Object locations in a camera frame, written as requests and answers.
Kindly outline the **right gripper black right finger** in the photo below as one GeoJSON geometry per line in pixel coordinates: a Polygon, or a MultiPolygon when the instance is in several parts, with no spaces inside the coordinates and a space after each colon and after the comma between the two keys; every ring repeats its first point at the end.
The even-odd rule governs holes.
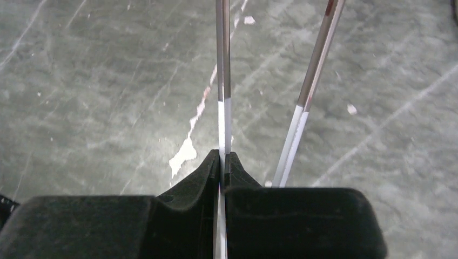
{"type": "Polygon", "coordinates": [[[229,258],[386,258],[373,207],[358,190],[262,187],[232,152],[225,161],[229,258]]]}

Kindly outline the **metal tongs white handle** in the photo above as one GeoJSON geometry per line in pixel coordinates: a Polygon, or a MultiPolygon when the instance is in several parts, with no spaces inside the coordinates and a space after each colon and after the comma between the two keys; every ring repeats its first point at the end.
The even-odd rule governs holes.
{"type": "MultiPolygon", "coordinates": [[[[313,94],[329,53],[336,27],[344,9],[345,0],[328,1],[310,63],[302,84],[298,101],[288,129],[273,187],[284,187],[309,115],[313,94]]],[[[227,258],[227,227],[225,208],[225,160],[231,151],[231,63],[230,63],[230,9],[229,1],[216,1],[217,32],[217,82],[218,82],[218,143],[220,156],[219,212],[220,212],[220,257],[227,258]]]]}

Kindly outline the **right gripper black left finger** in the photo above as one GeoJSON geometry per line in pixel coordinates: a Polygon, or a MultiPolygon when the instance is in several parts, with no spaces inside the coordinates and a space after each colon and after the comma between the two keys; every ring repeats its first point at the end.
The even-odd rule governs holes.
{"type": "Polygon", "coordinates": [[[213,258],[219,153],[159,196],[38,196],[1,229],[1,258],[213,258]]]}

